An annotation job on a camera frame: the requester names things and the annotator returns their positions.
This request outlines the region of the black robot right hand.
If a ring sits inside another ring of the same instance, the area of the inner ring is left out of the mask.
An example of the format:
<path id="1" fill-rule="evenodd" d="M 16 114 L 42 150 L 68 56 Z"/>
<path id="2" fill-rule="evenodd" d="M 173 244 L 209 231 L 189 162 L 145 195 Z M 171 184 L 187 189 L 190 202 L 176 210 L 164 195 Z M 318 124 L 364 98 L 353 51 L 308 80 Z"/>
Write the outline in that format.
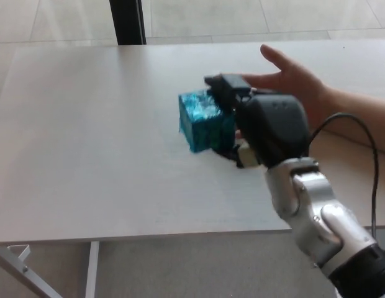
<path id="1" fill-rule="evenodd" d="M 233 117 L 260 164 L 272 168 L 307 155 L 309 125 L 296 97 L 254 88 L 237 74 L 206 76 L 204 82 L 222 112 Z"/>

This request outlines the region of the person's bare hand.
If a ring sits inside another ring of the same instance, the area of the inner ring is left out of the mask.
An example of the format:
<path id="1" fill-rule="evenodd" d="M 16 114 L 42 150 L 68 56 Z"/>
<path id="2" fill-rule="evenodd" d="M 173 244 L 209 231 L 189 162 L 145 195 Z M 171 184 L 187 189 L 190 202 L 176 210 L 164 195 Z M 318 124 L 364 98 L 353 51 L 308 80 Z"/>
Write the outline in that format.
<path id="1" fill-rule="evenodd" d="M 316 129 L 333 112 L 332 90 L 311 71 L 283 52 L 263 44 L 262 56 L 279 71 L 271 74 L 242 74 L 257 89 L 270 89 L 296 97 L 303 105 L 311 130 Z"/>

